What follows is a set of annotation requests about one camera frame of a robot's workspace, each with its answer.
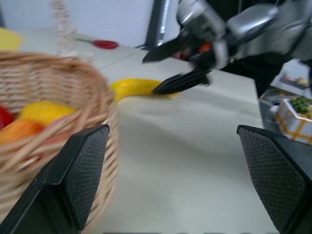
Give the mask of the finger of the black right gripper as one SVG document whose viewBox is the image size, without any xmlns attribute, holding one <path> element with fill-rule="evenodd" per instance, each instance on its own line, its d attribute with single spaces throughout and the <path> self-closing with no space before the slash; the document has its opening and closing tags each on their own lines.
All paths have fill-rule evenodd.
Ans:
<svg viewBox="0 0 312 234">
<path fill-rule="evenodd" d="M 185 51 L 189 43 L 190 39 L 188 37 L 178 36 L 150 50 L 142 59 L 142 63 L 159 62 L 170 57 L 188 61 L 188 55 Z"/>
<path fill-rule="evenodd" d="M 210 79 L 207 72 L 201 69 L 194 69 L 185 74 L 178 74 L 164 80 L 156 88 L 152 90 L 154 95 L 171 95 L 186 91 L 195 86 L 210 85 Z"/>
</svg>

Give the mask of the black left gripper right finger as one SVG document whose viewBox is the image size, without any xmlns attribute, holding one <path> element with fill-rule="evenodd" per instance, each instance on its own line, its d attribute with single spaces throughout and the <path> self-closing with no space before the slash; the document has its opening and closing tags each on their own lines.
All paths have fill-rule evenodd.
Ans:
<svg viewBox="0 0 312 234">
<path fill-rule="evenodd" d="M 312 158 L 286 136 L 238 125 L 253 186 L 280 234 L 312 234 Z"/>
</svg>

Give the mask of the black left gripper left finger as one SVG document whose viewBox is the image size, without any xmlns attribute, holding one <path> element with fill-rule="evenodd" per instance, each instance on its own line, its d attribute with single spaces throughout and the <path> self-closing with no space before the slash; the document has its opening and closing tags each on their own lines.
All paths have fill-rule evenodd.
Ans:
<svg viewBox="0 0 312 234">
<path fill-rule="evenodd" d="M 95 199 L 110 129 L 70 136 L 0 224 L 0 234 L 81 234 Z"/>
</svg>

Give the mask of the yellow banana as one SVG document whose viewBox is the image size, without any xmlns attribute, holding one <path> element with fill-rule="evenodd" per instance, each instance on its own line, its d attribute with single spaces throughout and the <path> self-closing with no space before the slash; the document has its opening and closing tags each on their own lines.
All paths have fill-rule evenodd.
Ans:
<svg viewBox="0 0 312 234">
<path fill-rule="evenodd" d="M 119 102 L 130 96 L 152 96 L 152 91 L 161 84 L 161 81 L 142 78 L 125 78 L 111 84 L 114 92 L 114 101 Z"/>
</svg>

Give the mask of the pink peach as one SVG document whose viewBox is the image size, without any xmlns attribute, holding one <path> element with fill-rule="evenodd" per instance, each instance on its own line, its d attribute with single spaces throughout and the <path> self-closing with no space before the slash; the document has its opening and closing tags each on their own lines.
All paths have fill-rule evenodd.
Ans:
<svg viewBox="0 0 312 234">
<path fill-rule="evenodd" d="M 62 123 L 62 128 L 56 131 L 53 135 L 49 136 L 40 146 L 40 148 L 48 150 L 55 150 L 61 148 L 68 138 L 73 133 L 73 122 L 70 122 L 68 116 L 63 116 L 53 120 L 49 123 L 44 129 L 43 133 L 46 135 L 46 132 L 51 132 L 51 129 L 55 129 L 57 125 Z"/>
</svg>

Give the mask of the white and yellow planter box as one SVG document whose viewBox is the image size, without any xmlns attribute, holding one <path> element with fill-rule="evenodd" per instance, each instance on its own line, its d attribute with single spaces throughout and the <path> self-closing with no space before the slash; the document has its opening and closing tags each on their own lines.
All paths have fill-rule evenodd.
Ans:
<svg viewBox="0 0 312 234">
<path fill-rule="evenodd" d="M 312 145 L 312 119 L 300 116 L 290 103 L 283 99 L 275 113 L 279 130 L 293 141 Z"/>
</svg>

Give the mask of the yellow lemon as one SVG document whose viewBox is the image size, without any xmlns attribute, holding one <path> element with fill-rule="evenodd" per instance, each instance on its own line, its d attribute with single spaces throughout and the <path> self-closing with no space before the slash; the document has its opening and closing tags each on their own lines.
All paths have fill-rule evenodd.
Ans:
<svg viewBox="0 0 312 234">
<path fill-rule="evenodd" d="M 26 105 L 21 110 L 18 119 L 33 120 L 47 126 L 54 120 L 76 111 L 75 108 L 68 105 L 51 101 L 37 101 Z"/>
</svg>

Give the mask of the orange fruit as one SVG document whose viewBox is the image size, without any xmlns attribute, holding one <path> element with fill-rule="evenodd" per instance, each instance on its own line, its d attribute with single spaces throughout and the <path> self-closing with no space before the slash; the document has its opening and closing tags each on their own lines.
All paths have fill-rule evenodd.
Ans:
<svg viewBox="0 0 312 234">
<path fill-rule="evenodd" d="M 11 143 L 43 131 L 45 126 L 28 119 L 15 120 L 0 131 L 0 144 Z"/>
</svg>

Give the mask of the green plant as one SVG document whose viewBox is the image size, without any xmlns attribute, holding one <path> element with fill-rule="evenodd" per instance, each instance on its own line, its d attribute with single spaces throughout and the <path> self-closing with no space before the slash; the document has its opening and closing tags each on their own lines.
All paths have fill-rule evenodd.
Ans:
<svg viewBox="0 0 312 234">
<path fill-rule="evenodd" d="M 308 114 L 312 111 L 310 100 L 305 96 L 296 96 L 290 99 L 290 104 L 298 114 Z"/>
</svg>

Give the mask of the red fruit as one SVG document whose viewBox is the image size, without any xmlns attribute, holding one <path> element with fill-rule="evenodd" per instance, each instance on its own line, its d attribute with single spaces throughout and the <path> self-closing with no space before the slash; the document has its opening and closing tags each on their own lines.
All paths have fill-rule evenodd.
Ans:
<svg viewBox="0 0 312 234">
<path fill-rule="evenodd" d="M 14 121 L 13 115 L 0 105 L 0 130 Z"/>
</svg>

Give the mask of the grey tray with items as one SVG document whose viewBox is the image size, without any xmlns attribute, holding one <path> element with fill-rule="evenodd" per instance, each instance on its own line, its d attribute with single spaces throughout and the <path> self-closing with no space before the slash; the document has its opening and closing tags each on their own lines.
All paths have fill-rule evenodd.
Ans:
<svg viewBox="0 0 312 234">
<path fill-rule="evenodd" d="M 310 88 L 309 86 L 298 84 L 295 79 L 290 79 L 289 77 L 282 77 L 280 78 L 279 82 L 298 88 L 300 90 L 306 90 Z"/>
</svg>

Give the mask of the yellow sheet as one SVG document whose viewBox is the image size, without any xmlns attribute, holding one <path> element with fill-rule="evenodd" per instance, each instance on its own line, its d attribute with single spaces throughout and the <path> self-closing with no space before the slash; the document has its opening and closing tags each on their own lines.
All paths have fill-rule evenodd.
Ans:
<svg viewBox="0 0 312 234">
<path fill-rule="evenodd" d="M 22 40 L 18 33 L 0 27 L 0 51 L 18 51 Z"/>
</svg>

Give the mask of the black upright post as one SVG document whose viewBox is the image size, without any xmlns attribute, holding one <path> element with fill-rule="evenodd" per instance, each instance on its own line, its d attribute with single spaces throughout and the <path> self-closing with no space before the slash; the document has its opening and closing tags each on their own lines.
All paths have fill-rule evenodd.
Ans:
<svg viewBox="0 0 312 234">
<path fill-rule="evenodd" d="M 151 50 L 177 37 L 180 26 L 177 23 L 176 14 L 180 1 L 154 0 L 143 47 L 145 50 Z"/>
</svg>

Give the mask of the red-handled scissors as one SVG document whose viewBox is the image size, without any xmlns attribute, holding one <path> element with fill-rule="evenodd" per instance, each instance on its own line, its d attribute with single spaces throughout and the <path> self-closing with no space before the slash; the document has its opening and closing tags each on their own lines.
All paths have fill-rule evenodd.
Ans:
<svg viewBox="0 0 312 234">
<path fill-rule="evenodd" d="M 119 46 L 117 42 L 109 40 L 88 40 L 88 39 L 76 39 L 76 40 L 92 44 L 94 47 L 101 49 L 115 49 Z"/>
</svg>

